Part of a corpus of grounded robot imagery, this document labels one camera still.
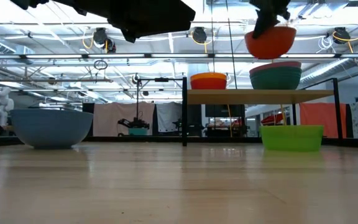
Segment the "light blue bowl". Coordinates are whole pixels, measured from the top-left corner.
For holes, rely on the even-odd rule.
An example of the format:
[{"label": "light blue bowl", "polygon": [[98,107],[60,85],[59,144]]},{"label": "light blue bowl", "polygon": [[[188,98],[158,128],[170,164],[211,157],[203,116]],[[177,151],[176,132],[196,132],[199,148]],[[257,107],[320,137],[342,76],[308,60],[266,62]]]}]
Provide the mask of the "light blue bowl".
[{"label": "light blue bowl", "polygon": [[36,149],[69,149],[84,140],[93,114],[77,111],[12,110],[16,136]]}]

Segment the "green bowl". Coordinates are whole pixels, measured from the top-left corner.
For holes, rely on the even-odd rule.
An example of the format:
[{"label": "green bowl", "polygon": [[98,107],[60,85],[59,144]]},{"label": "green bowl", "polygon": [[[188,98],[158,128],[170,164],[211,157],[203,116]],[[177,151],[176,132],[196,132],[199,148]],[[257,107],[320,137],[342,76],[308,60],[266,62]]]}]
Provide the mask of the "green bowl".
[{"label": "green bowl", "polygon": [[260,132],[266,150],[315,152],[321,147],[323,126],[262,126]]},{"label": "green bowl", "polygon": [[250,76],[255,90],[296,90],[302,70],[295,67],[269,68]]}]

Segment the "white robot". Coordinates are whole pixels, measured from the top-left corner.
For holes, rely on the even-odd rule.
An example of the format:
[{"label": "white robot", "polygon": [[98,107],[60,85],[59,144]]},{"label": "white robot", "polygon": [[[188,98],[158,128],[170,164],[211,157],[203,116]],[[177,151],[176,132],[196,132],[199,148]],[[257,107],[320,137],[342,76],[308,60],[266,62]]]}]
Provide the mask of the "white robot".
[{"label": "white robot", "polygon": [[11,89],[9,87],[0,87],[0,126],[7,125],[7,113],[14,108],[14,102],[9,98]]}]

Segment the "black pole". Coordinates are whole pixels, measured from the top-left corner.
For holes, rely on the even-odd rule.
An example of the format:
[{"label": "black pole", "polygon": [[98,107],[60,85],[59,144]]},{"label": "black pole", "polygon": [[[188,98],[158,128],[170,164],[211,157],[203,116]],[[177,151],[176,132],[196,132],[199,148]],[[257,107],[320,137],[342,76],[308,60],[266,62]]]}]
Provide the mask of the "black pole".
[{"label": "black pole", "polygon": [[296,125],[296,105],[292,105],[292,123]]},{"label": "black pole", "polygon": [[183,77],[181,103],[181,139],[182,145],[187,146],[187,77]]},{"label": "black pole", "polygon": [[139,83],[140,80],[138,78],[138,80],[136,81],[136,118],[139,120]]},{"label": "black pole", "polygon": [[339,143],[342,144],[343,135],[342,135],[342,119],[341,119],[341,102],[339,101],[339,87],[338,87],[338,79],[337,78],[333,79],[333,84],[334,84],[336,126],[338,129]]}]

